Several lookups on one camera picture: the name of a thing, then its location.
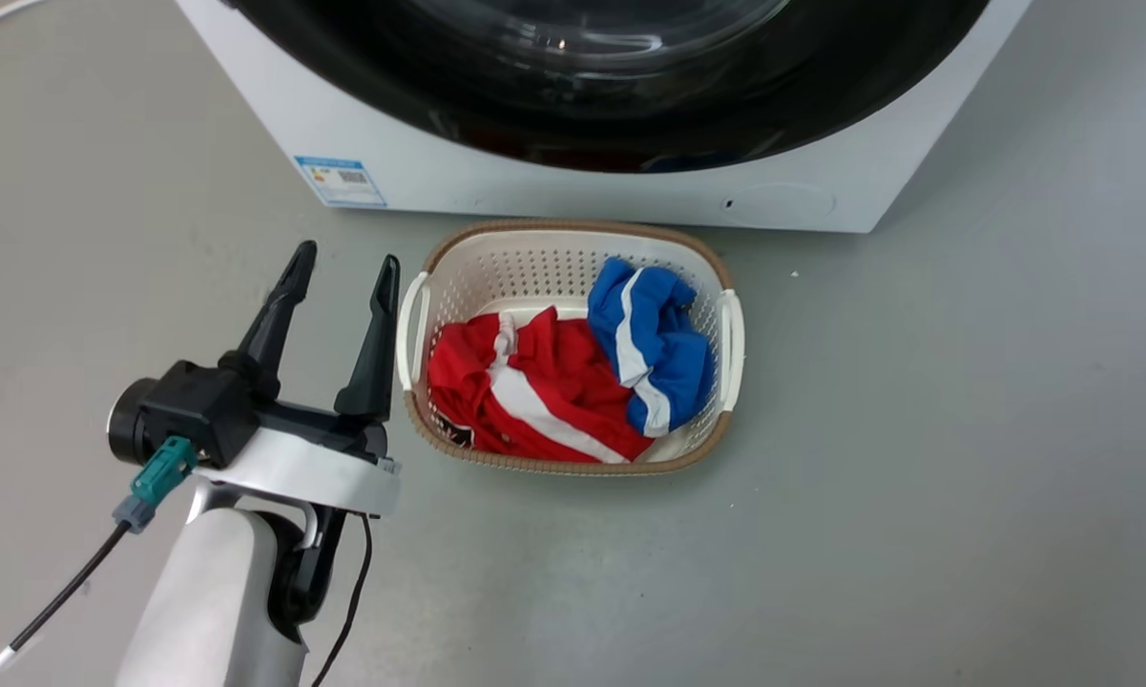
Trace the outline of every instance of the white washing machine body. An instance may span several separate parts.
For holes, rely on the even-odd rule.
[[[682,173],[592,173],[495,156],[340,91],[219,0],[176,0],[293,167],[331,208],[872,231],[1030,0],[990,0],[910,91],[808,145]]]

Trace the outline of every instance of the floor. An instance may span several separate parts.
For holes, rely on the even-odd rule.
[[[109,531],[127,383],[215,360],[316,239],[282,377],[325,406],[382,257],[466,221],[321,208],[168,0],[1,23],[0,647]],[[1146,687],[1146,0],[1036,0],[874,234],[694,234],[747,317],[716,455],[495,473],[395,413],[329,684]],[[0,685],[110,684],[186,505]]]

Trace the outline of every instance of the brown basket rim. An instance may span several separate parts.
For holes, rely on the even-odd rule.
[[[452,248],[456,244],[463,242],[464,240],[473,237],[473,235],[493,234],[494,232],[502,231],[526,231],[526,229],[560,229],[560,231],[584,231],[584,232],[597,232],[597,234],[625,234],[625,235],[644,235],[647,239],[659,239],[661,241],[672,241],[675,243],[681,243],[683,247],[691,248],[692,251],[698,252],[700,257],[712,265],[713,271],[716,272],[716,278],[721,280],[721,287],[724,290],[731,290],[733,288],[733,279],[729,275],[729,270],[725,268],[725,263],[722,263],[720,257],[708,248],[704,241],[693,237],[693,235],[682,234],[682,232],[665,229],[665,227],[647,226],[639,224],[626,224],[626,223],[614,223],[614,221],[589,221],[589,220],[550,220],[550,219],[509,219],[509,220],[493,220],[476,223],[460,231],[458,234],[452,235],[452,237],[442,241],[433,249],[430,253],[429,260],[425,261],[424,271],[425,273],[432,273],[437,268],[439,261],[449,252]],[[717,440],[725,434],[729,428],[731,417],[733,413],[731,411],[721,411],[716,416],[716,422],[713,424],[713,429],[704,443],[693,450],[693,452],[685,453],[685,455],[674,458],[673,461],[661,461],[654,463],[625,463],[625,464],[606,464],[606,463],[567,463],[562,461],[545,461],[539,460],[537,458],[518,458],[518,456],[504,456],[500,453],[489,452],[478,452],[476,448],[464,448],[462,446],[455,446],[450,444],[445,436],[434,434],[427,424],[424,422],[424,414],[419,408],[419,398],[416,396],[415,391],[403,392],[402,396],[403,405],[407,406],[408,416],[411,417],[411,424],[415,426],[416,434],[423,436],[425,440],[433,448],[439,452],[446,453],[448,456],[458,458],[462,461],[485,464],[490,467],[499,467],[502,469],[515,469],[520,470],[520,473],[535,473],[535,474],[564,474],[564,475],[576,475],[576,477],[639,477],[639,475],[653,475],[653,474],[672,474],[677,473],[677,470],[686,469],[699,461],[702,461],[708,456],[708,453],[713,452],[716,447]]]

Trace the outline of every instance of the laundry basket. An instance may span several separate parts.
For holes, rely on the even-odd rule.
[[[456,444],[429,399],[429,359],[441,327],[504,312],[523,326],[550,305],[560,318],[584,318],[586,297],[603,260],[611,256],[637,268],[673,270],[698,292],[691,322],[712,342],[716,361],[712,395],[702,412],[625,464],[503,456]],[[743,380],[743,309],[725,265],[699,240],[652,226],[565,220],[472,225],[429,257],[402,297],[401,317],[395,354],[403,404],[416,430],[439,452],[481,464],[543,474],[674,473],[702,461],[725,434]]]

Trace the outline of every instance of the qr code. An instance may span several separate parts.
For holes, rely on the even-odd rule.
[[[339,170],[339,178],[345,180],[345,184],[368,184],[368,179],[364,179],[363,173],[350,173],[350,171]]]

